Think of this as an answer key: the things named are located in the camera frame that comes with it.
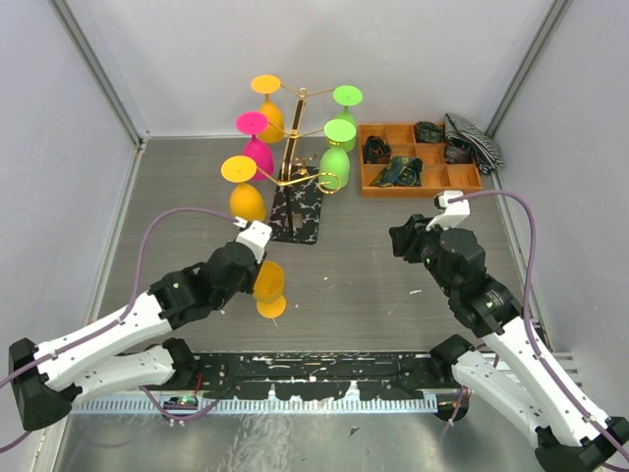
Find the orange goblet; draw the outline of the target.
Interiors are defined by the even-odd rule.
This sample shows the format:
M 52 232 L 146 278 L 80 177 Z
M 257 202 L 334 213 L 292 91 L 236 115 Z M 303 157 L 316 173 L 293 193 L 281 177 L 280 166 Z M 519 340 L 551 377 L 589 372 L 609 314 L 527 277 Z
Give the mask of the orange goblet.
M 223 162 L 220 172 L 226 181 L 235 184 L 229 199 L 232 215 L 249 221 L 264 221 L 266 208 L 263 197 L 250 184 L 257 174 L 255 161 L 245 155 L 234 155 Z
M 263 114 L 268 125 L 258 137 L 267 144 L 276 144 L 284 139 L 284 117 L 279 106 L 272 101 L 271 96 L 280 90 L 281 81 L 273 75 L 259 75 L 251 81 L 254 92 L 263 96 L 263 102 L 258 111 Z
M 282 267 L 275 262 L 265 261 L 259 270 L 253 293 L 257 311 L 264 318 L 276 319 L 284 313 L 284 284 Z

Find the green goblet back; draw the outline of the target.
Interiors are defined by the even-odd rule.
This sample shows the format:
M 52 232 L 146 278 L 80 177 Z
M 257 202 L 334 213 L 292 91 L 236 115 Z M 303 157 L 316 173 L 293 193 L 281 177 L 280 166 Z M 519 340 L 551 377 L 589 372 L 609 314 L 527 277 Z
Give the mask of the green goblet back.
M 345 146 L 356 138 L 356 127 L 344 119 L 335 118 L 325 124 L 323 132 L 329 148 L 320 161 L 322 176 L 319 182 L 326 192 L 333 193 L 348 183 L 351 165 Z

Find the green goblet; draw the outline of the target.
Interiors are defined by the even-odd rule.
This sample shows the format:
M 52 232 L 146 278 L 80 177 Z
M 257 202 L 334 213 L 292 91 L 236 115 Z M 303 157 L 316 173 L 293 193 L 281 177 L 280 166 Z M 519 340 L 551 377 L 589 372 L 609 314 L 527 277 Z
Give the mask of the green goblet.
M 352 85 L 343 85 L 337 87 L 332 95 L 335 102 L 342 107 L 342 110 L 336 117 L 349 122 L 354 126 L 355 131 L 358 131 L 358 125 L 351 108 L 359 105 L 363 101 L 364 96 L 362 91 Z
M 348 183 L 351 165 L 345 146 L 356 138 L 356 127 L 344 119 L 335 118 L 325 124 L 323 132 L 329 148 L 320 161 L 322 176 L 319 182 L 326 192 L 333 193 Z

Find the green goblet front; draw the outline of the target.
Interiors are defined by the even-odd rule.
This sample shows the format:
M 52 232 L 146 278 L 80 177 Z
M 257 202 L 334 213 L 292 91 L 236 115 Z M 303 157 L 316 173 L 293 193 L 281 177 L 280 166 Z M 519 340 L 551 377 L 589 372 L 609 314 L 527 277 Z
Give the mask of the green goblet front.
M 354 126 L 355 131 L 358 131 L 358 125 L 351 108 L 359 105 L 363 101 L 364 96 L 362 91 L 352 85 L 343 85 L 337 87 L 332 95 L 335 102 L 342 107 L 342 110 L 336 117 L 349 122 Z

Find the pink plastic goblet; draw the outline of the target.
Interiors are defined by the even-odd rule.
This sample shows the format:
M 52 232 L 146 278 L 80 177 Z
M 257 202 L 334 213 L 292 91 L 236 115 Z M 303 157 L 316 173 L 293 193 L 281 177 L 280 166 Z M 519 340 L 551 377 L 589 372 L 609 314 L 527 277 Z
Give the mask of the pink plastic goblet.
M 250 157 L 257 165 L 258 171 L 254 181 L 263 181 L 266 175 L 274 172 L 273 155 L 267 143 L 261 140 L 261 133 L 266 130 L 268 120 L 258 111 L 243 113 L 236 122 L 237 129 L 251 138 L 244 147 L 243 155 Z

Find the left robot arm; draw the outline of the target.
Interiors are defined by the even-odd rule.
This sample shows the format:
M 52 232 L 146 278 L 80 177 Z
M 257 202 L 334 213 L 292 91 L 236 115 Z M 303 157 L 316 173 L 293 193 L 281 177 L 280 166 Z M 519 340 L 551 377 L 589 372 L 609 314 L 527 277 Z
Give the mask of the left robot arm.
M 205 263 L 164 275 L 118 311 L 53 340 L 10 345 L 10 385 L 21 426 L 34 432 L 95 396 L 145 385 L 185 389 L 197 377 L 186 342 L 172 337 L 238 293 L 250 294 L 264 249 L 234 241 Z

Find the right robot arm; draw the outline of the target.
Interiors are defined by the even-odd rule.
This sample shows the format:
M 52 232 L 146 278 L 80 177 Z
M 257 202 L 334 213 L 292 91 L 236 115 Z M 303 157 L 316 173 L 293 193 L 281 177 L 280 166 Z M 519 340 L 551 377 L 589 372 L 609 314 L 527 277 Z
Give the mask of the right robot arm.
M 486 270 L 486 252 L 475 234 L 432 227 L 415 214 L 389 230 L 394 256 L 421 263 L 464 327 L 509 367 L 499 372 L 460 335 L 430 351 L 431 375 L 444 387 L 470 388 L 516 427 L 545 471 L 594 471 L 628 442 L 628 422 L 598 408 L 561 368 L 522 307 Z

